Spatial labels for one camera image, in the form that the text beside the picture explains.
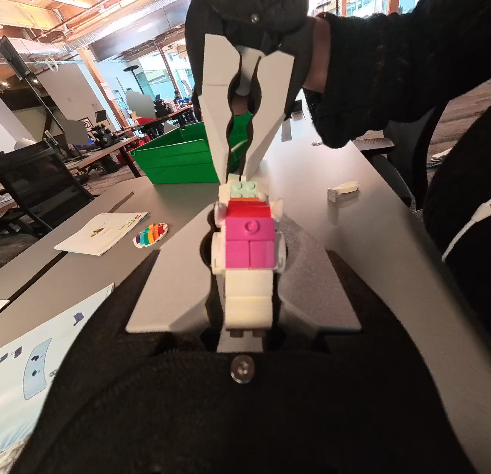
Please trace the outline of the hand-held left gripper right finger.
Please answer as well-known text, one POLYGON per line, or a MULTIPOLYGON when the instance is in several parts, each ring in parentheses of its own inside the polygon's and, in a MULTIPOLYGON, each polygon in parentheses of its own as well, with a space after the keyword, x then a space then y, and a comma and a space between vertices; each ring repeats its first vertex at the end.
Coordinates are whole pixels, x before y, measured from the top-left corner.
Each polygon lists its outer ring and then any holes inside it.
POLYGON ((325 246, 284 214, 278 231, 285 268, 273 273, 273 324, 265 352, 328 352, 327 337, 355 335, 361 323, 325 246))

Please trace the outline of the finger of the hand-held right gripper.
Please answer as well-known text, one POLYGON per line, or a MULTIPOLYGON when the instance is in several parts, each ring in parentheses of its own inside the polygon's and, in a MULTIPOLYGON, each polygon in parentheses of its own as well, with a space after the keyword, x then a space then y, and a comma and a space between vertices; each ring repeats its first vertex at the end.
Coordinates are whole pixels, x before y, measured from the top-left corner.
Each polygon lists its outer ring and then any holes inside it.
POLYGON ((248 148, 242 175, 251 179, 286 117, 285 105, 294 56, 275 51, 258 61, 251 82, 254 113, 248 124, 248 148))
POLYGON ((227 182, 233 120, 231 88, 241 71, 241 55, 225 36, 207 33, 200 108, 214 169, 220 184, 227 182))

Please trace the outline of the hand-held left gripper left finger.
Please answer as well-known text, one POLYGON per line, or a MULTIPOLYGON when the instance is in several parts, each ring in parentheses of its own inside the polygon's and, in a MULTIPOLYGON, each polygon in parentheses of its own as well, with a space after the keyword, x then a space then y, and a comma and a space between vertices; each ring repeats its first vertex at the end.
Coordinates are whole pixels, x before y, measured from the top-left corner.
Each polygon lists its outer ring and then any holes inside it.
POLYGON ((160 247, 126 324, 127 344, 216 352, 224 322, 211 263, 213 204, 160 247))

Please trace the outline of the white lego unicorn model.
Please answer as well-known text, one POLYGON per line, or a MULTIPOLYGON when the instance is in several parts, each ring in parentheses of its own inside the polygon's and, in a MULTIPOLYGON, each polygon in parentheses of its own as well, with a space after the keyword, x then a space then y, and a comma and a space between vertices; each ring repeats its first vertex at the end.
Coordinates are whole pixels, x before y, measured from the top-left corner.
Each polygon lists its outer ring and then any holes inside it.
POLYGON ((284 201, 269 201, 256 182, 232 174, 214 205, 217 231, 211 270, 224 281, 224 328, 230 337, 264 337, 273 325, 274 277, 286 267, 287 246, 278 226, 284 201))

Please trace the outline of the small white lego leg piece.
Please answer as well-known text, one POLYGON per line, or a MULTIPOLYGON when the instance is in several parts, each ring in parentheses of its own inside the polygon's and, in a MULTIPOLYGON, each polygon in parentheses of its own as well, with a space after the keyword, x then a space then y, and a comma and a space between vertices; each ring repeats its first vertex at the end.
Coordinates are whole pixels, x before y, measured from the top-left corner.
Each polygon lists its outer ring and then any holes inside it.
POLYGON ((337 200, 341 196, 358 191, 359 186, 360 186, 359 182, 351 181, 351 182, 342 183, 341 185, 335 188, 329 188, 327 199, 328 201, 331 202, 337 202, 337 200))

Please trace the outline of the person's right forearm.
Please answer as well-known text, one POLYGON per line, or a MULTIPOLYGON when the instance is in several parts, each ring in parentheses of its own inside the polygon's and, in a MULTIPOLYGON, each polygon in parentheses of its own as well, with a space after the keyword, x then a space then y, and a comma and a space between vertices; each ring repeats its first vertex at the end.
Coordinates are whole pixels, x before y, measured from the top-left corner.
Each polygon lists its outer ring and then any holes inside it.
POLYGON ((326 88, 304 93, 330 148, 389 121, 416 121, 490 79, 490 0, 419 0, 402 15, 321 18, 332 40, 326 88))

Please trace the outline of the round rainbow lego assembly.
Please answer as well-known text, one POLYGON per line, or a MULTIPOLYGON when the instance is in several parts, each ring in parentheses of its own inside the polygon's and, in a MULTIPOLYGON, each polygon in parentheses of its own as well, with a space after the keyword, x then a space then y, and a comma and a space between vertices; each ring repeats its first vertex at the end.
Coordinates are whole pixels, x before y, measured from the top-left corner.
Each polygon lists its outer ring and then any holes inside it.
POLYGON ((168 232, 166 223, 151 224, 133 238, 133 244, 137 248, 147 248, 159 242, 168 232))

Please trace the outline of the person's right hand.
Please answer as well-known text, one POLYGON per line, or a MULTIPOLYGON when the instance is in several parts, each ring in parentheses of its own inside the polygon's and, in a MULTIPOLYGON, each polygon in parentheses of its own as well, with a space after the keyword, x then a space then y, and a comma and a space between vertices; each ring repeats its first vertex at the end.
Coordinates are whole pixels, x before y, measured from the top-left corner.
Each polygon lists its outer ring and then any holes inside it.
POLYGON ((326 89, 331 55, 331 28, 327 20, 312 18, 312 52, 310 67, 304 80, 304 88, 322 94, 326 89))

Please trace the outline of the green plastic bin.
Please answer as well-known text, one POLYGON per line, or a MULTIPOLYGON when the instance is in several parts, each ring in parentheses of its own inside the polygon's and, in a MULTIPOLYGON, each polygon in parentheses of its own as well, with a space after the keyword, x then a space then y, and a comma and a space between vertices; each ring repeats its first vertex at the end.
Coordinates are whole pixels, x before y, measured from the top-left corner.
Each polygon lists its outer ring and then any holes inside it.
POLYGON ((130 155, 153 184, 218 182, 203 122, 176 128, 130 155))

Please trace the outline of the black floor lamp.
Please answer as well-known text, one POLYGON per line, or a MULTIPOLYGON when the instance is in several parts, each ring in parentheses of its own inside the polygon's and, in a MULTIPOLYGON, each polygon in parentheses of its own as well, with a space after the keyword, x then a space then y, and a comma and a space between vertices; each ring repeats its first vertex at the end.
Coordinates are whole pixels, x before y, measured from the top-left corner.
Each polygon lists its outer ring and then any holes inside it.
POLYGON ((138 81, 138 78, 137 78, 137 75, 136 75, 136 70, 139 68, 138 65, 130 65, 130 66, 127 66, 123 69, 124 72, 129 72, 129 73, 132 73, 133 77, 134 77, 134 80, 135 82, 137 83, 140 91, 141 91, 141 94, 144 95, 144 90, 141 86, 141 84, 139 83, 138 81))

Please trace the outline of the instruction booklet yellow animal cover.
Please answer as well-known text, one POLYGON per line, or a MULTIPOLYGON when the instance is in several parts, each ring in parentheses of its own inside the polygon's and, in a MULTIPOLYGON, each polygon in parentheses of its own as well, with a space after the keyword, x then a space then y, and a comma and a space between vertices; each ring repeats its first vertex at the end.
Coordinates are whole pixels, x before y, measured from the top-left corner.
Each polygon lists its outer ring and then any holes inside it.
POLYGON ((101 213, 78 232, 54 246, 54 250, 101 256, 126 236, 148 212, 101 213))

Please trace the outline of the black office chair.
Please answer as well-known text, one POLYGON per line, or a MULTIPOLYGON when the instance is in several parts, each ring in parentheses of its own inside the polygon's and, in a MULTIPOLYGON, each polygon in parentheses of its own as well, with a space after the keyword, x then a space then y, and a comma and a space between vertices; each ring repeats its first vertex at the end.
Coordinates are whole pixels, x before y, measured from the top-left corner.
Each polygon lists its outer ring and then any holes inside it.
POLYGON ((44 143, 1 154, 1 185, 17 207, 1 215, 1 232, 42 238, 95 200, 44 143))
POLYGON ((382 138, 353 143, 387 185, 407 206, 421 209, 428 189, 427 154, 447 103, 441 103, 415 122, 390 121, 382 138))

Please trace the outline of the long wooden office table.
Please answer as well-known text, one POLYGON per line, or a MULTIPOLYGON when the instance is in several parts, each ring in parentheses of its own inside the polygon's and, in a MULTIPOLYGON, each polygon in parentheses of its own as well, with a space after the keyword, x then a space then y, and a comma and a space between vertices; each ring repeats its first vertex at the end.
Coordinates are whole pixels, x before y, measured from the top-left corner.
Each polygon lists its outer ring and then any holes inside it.
POLYGON ((80 161, 67 163, 65 164, 65 166, 72 174, 79 173, 89 166, 95 164, 96 162, 99 162, 102 158, 112 154, 113 152, 118 151, 121 153, 123 159, 126 161, 126 164, 130 168, 130 171, 132 172, 134 177, 141 177, 141 173, 139 172, 137 165, 132 160, 132 157, 129 155, 127 150, 128 146, 131 146, 132 144, 138 144, 138 139, 138 136, 127 138, 114 144, 113 146, 98 150, 96 152, 92 152, 89 154, 89 156, 83 158, 80 161))

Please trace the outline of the black robot device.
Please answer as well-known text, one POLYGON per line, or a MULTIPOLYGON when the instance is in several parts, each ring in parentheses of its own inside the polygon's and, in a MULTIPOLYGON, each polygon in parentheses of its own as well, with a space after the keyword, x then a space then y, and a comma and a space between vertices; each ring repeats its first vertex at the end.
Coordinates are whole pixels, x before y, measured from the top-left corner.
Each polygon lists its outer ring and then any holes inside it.
POLYGON ((120 137, 104 124, 95 125, 91 133, 94 137, 95 145, 101 149, 111 147, 120 141, 120 137))

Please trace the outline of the open light blue instruction booklet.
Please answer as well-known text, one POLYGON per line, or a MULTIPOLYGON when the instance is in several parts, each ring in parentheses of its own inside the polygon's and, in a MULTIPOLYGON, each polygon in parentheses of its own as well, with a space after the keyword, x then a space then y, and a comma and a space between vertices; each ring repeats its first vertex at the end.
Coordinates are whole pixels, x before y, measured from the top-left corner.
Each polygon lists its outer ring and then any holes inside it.
POLYGON ((1 473, 31 436, 60 365, 114 283, 1 348, 1 473))

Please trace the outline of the black hanging monitor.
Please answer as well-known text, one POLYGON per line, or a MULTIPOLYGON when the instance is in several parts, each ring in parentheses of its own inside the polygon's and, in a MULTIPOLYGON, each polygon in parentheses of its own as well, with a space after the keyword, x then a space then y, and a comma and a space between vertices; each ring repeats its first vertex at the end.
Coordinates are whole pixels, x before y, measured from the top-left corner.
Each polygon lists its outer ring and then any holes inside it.
POLYGON ((31 76, 31 70, 28 68, 28 65, 21 58, 20 54, 16 51, 15 47, 7 36, 1 37, 1 54, 10 67, 14 70, 19 80, 22 81, 31 76))

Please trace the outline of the white sweater drawstring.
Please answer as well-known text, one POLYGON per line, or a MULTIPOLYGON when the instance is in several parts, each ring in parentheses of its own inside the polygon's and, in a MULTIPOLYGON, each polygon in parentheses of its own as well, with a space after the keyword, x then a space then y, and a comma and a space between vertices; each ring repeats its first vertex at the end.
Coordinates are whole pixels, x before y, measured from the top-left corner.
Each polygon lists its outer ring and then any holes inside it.
POLYGON ((443 255, 441 256, 441 261, 445 262, 455 245, 458 241, 466 234, 474 225, 480 223, 490 217, 490 199, 482 203, 476 211, 472 214, 470 220, 457 232, 457 234, 452 238, 450 244, 447 246, 443 255))

